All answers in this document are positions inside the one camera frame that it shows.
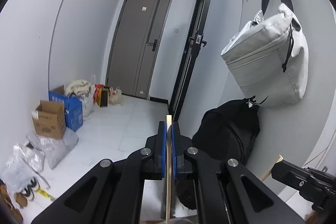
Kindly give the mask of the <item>wooden chopstick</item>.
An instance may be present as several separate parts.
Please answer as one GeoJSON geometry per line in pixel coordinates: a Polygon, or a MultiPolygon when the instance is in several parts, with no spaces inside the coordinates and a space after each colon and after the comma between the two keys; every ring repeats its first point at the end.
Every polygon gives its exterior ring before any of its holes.
{"type": "Polygon", "coordinates": [[[171,181],[172,181],[172,144],[171,144],[171,125],[172,116],[166,116],[167,137],[166,137],[166,219],[165,224],[170,223],[171,213],[171,181]]]}

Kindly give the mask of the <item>black backpack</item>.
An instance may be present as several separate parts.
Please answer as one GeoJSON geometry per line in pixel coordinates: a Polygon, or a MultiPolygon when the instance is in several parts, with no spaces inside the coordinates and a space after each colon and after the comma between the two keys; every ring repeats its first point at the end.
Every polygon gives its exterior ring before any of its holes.
{"type": "Polygon", "coordinates": [[[209,155],[216,174],[228,159],[246,165],[260,132],[258,111],[247,99],[231,100],[207,111],[189,147],[209,155]]]}

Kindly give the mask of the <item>white plastic bag by door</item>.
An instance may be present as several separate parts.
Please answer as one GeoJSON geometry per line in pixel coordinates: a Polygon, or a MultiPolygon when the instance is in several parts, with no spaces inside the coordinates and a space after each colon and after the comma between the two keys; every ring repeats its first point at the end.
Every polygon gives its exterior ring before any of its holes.
{"type": "Polygon", "coordinates": [[[121,106],[123,104],[122,91],[119,88],[109,88],[109,104],[121,106]]]}

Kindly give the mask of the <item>red yellow shopping bag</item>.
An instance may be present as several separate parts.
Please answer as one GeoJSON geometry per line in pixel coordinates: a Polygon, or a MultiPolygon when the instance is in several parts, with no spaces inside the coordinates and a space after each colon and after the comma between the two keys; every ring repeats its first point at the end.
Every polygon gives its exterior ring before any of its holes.
{"type": "Polygon", "coordinates": [[[109,96],[110,96],[110,89],[107,86],[104,86],[102,84],[96,84],[95,85],[95,91],[94,91],[94,102],[99,107],[107,107],[109,102],[109,96]]]}

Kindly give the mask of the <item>blue cardboard box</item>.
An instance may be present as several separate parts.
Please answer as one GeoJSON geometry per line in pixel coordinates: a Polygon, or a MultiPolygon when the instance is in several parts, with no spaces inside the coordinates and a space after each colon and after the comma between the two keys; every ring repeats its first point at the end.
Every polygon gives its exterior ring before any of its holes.
{"type": "Polygon", "coordinates": [[[66,127],[76,132],[83,125],[83,106],[77,97],[65,95],[64,86],[49,91],[49,100],[64,105],[66,127]]]}

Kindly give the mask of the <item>grey plastic mailer bag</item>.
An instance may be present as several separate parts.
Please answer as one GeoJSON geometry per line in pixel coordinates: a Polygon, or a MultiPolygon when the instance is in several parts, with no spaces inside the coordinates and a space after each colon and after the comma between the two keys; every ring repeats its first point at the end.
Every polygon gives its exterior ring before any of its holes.
{"type": "Polygon", "coordinates": [[[69,128],[66,128],[62,139],[47,138],[33,131],[30,131],[26,138],[34,148],[44,152],[50,169],[58,166],[79,141],[77,133],[69,128]]]}

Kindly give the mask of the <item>cream tote bag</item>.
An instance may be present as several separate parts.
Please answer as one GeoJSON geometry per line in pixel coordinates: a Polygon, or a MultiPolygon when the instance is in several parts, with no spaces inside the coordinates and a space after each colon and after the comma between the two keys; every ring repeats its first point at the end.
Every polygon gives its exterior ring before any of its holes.
{"type": "Polygon", "coordinates": [[[91,86],[92,84],[87,80],[72,81],[65,89],[65,95],[69,97],[71,94],[76,96],[87,94],[90,92],[91,86]]]}

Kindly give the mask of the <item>brown cardboard box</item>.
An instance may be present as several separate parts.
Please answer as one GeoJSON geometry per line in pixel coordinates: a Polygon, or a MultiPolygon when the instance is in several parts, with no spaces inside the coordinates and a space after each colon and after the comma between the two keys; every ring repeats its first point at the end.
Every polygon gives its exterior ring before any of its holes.
{"type": "Polygon", "coordinates": [[[54,101],[40,100],[31,111],[35,132],[39,136],[60,140],[66,131],[64,105],[54,101]]]}

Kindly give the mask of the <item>black framed glass door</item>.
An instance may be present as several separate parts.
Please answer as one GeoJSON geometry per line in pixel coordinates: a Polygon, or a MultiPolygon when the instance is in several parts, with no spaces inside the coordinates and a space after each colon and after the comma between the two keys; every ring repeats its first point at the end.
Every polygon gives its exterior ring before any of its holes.
{"type": "Polygon", "coordinates": [[[203,37],[210,2],[211,0],[196,0],[195,2],[193,16],[169,104],[169,114],[172,116],[173,122],[179,120],[196,60],[201,47],[207,45],[203,37]]]}

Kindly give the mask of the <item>clear crumpled plastic bag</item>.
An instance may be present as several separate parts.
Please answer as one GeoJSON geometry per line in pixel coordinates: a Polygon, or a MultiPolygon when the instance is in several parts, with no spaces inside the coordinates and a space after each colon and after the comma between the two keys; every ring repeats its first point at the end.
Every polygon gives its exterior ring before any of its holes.
{"type": "Polygon", "coordinates": [[[42,188],[49,189],[48,181],[40,175],[44,163],[45,155],[42,151],[16,144],[13,147],[13,154],[1,172],[1,179],[14,193],[28,186],[32,178],[35,178],[42,188]]]}

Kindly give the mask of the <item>black white sneakers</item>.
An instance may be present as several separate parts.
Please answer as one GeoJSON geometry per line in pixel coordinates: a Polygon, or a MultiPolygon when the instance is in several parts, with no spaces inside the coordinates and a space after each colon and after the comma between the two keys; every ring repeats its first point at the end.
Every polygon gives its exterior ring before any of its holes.
{"type": "Polygon", "coordinates": [[[21,194],[29,201],[35,197],[34,193],[38,191],[40,185],[35,177],[32,177],[25,188],[22,189],[21,194]]]}

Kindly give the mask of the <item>light grey hanging bag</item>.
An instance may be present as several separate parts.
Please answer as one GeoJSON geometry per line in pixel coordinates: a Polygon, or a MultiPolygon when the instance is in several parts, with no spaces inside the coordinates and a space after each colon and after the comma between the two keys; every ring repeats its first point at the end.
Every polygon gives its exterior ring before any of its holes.
{"type": "Polygon", "coordinates": [[[305,94],[309,50],[291,0],[261,0],[261,10],[221,57],[253,105],[295,104],[305,94]]]}

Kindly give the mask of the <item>grey entrance door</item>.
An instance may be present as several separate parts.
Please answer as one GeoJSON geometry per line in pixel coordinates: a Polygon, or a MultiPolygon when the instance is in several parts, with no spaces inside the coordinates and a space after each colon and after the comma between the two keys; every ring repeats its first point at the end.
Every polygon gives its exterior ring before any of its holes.
{"type": "Polygon", "coordinates": [[[171,0],[125,0],[114,31],[106,84],[148,99],[171,0]]]}

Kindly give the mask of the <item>brown slippers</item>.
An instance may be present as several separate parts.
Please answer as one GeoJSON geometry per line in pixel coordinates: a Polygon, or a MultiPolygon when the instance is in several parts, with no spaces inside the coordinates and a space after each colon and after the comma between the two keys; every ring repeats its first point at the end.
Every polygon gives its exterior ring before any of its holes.
{"type": "Polygon", "coordinates": [[[6,185],[1,184],[1,223],[23,223],[23,216],[17,206],[23,208],[27,203],[27,198],[21,193],[15,193],[12,202],[6,185]]]}

